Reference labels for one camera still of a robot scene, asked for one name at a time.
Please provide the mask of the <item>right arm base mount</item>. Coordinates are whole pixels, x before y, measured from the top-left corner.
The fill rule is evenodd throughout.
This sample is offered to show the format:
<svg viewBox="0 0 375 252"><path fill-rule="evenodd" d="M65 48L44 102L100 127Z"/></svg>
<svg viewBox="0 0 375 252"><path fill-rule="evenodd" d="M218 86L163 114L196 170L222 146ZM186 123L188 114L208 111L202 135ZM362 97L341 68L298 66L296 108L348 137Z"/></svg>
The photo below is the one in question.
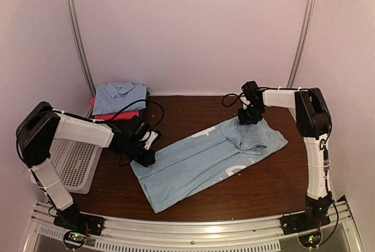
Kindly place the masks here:
<svg viewBox="0 0 375 252"><path fill-rule="evenodd" d="M306 196L305 210L302 213L284 213L279 219L284 235L317 229L330 224L328 209L332 198L327 195L318 200Z"/></svg>

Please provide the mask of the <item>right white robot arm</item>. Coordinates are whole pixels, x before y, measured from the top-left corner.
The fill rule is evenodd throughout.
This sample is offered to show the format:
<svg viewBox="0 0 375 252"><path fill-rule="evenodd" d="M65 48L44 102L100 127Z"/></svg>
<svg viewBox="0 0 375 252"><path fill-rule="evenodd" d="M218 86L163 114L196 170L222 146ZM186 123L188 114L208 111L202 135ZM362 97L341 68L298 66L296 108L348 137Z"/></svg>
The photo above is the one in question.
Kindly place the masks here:
<svg viewBox="0 0 375 252"><path fill-rule="evenodd" d="M266 107L295 110L296 127L308 157L308 189L300 223L304 229L313 229L332 204L328 155L332 118L321 90L260 87L255 81L248 81L241 87L240 99L243 107L238 109L238 116L242 125L261 121Z"/></svg>

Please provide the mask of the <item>blue printed garment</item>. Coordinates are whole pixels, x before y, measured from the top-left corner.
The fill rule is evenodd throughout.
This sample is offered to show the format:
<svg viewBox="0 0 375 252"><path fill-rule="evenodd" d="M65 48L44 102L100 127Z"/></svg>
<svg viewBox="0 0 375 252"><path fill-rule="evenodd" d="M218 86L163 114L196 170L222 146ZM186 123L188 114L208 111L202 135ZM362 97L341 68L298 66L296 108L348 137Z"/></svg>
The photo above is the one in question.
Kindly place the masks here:
<svg viewBox="0 0 375 252"><path fill-rule="evenodd" d="M155 213L193 196L281 150L288 141L261 120L233 117L164 147L148 167L131 163Z"/></svg>

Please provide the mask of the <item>light blue shirt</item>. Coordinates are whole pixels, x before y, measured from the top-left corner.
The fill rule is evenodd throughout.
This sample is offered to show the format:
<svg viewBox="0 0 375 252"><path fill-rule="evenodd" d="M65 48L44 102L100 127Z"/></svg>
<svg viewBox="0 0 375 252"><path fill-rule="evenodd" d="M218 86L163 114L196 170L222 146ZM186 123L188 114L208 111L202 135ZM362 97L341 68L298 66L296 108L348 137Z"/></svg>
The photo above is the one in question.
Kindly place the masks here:
<svg viewBox="0 0 375 252"><path fill-rule="evenodd" d="M96 87L93 115L139 111L144 108L146 90L144 84L132 82L101 84Z"/></svg>

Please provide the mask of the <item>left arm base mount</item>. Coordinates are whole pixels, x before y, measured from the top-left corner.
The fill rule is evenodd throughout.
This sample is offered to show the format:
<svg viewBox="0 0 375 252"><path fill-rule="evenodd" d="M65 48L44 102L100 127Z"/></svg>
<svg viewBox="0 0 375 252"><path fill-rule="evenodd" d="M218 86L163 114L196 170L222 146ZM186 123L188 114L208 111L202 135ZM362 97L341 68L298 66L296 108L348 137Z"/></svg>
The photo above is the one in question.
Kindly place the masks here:
<svg viewBox="0 0 375 252"><path fill-rule="evenodd" d="M78 204L73 202L67 209L56 210L53 224L81 234L101 236L104 218L82 213Z"/></svg>

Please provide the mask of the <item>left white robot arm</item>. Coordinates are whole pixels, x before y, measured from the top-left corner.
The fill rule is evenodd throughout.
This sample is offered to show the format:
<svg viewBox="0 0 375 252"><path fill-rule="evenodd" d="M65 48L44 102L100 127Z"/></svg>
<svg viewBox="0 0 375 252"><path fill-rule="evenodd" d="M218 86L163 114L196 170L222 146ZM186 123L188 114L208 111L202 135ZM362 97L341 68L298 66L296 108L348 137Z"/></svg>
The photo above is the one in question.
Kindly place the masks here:
<svg viewBox="0 0 375 252"><path fill-rule="evenodd" d="M40 183L61 220L72 231L84 226L84 217L76 212L75 202L51 162L50 149L57 140L72 141L109 149L141 166L155 163L152 145L161 137L139 116L118 128L112 120L94 120L54 109L40 102L15 131L16 150L20 160Z"/></svg>

